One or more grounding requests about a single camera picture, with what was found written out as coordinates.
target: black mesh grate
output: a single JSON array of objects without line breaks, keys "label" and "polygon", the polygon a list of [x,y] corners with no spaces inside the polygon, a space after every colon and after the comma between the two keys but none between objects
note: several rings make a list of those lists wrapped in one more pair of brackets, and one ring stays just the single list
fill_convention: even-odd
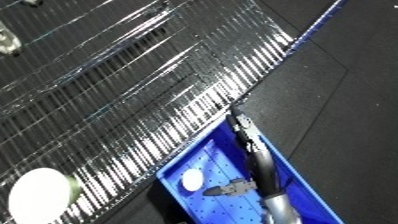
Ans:
[{"label": "black mesh grate", "polygon": [[12,185],[38,167],[83,186],[58,222],[97,219],[293,41],[252,0],[6,4],[0,19],[24,47],[0,57],[0,223],[13,223]]}]

